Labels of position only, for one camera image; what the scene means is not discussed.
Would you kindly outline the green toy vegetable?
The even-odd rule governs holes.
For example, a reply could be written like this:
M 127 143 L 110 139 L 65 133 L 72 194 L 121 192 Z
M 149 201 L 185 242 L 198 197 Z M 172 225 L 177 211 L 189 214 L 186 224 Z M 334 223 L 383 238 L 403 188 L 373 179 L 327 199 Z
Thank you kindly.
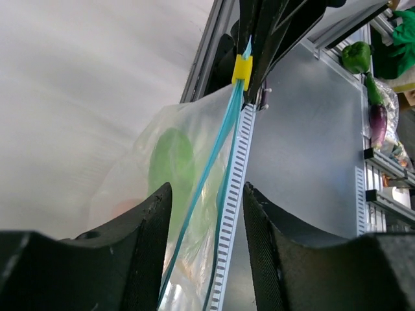
M 150 157 L 148 191 L 169 182 L 172 187 L 172 211 L 168 242 L 176 244 L 187 215 L 203 166 L 196 162 L 193 145 L 183 132 L 168 128 L 161 134 Z M 193 258 L 206 242 L 212 226 L 215 206 L 210 194 L 202 193 L 193 211 L 183 239 L 180 256 Z

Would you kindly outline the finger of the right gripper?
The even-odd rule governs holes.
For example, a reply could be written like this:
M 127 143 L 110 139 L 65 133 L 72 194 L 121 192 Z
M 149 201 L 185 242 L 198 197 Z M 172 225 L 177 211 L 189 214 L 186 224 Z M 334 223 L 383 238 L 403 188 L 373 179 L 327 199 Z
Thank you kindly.
M 242 54 L 245 51 L 249 37 L 254 31 L 258 13 L 258 0 L 239 0 L 238 54 Z
M 246 41 L 253 67 L 246 101 L 254 99 L 267 74 L 323 17 L 327 1 L 247 1 Z

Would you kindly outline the clear zip top bag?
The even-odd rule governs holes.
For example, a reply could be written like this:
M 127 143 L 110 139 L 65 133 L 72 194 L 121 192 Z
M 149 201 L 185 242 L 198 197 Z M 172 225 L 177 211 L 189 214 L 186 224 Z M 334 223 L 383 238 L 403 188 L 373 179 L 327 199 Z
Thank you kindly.
M 163 107 L 91 199 L 88 223 L 96 226 L 171 184 L 158 310 L 213 310 L 226 286 L 255 116 L 255 106 L 243 102 L 251 48 L 235 67 L 236 77 L 218 91 Z

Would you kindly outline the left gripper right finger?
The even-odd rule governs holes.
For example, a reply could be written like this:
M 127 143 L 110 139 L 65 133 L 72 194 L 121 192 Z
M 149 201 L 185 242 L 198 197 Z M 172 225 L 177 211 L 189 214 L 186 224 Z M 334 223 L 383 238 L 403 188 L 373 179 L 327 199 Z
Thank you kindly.
M 413 310 L 414 234 L 342 238 L 252 184 L 243 213 L 258 310 Z

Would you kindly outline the pink toy egg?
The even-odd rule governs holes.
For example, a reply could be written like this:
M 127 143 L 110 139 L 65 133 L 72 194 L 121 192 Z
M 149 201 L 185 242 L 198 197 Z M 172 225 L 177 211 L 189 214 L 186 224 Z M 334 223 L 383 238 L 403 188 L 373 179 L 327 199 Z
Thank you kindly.
M 119 202 L 112 209 L 112 218 L 116 218 L 135 206 L 139 205 L 143 200 L 141 198 L 128 199 Z

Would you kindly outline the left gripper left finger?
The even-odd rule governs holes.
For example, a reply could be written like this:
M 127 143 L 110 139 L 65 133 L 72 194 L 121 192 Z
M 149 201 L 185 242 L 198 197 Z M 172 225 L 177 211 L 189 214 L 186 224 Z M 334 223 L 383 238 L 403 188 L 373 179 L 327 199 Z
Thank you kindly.
M 2 231 L 1 309 L 157 309 L 171 210 L 165 183 L 74 239 Z

